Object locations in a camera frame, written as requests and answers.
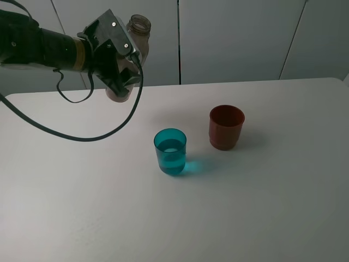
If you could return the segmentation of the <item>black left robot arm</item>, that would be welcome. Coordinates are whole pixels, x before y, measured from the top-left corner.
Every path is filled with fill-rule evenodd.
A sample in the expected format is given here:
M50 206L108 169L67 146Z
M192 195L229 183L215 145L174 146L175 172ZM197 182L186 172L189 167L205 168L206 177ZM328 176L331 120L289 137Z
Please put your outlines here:
M75 38L41 28L30 14L1 10L1 65L96 75L119 97L142 80L139 50L111 10Z

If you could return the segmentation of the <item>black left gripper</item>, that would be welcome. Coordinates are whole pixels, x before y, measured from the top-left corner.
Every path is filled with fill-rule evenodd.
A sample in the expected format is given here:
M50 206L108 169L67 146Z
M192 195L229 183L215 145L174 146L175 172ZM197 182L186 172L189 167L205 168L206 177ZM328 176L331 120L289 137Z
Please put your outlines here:
M129 94L125 86L139 83L139 73L124 68L120 76L117 59L122 57L108 49L93 52L92 45L82 32L77 34L76 39L76 70L94 73L116 96Z

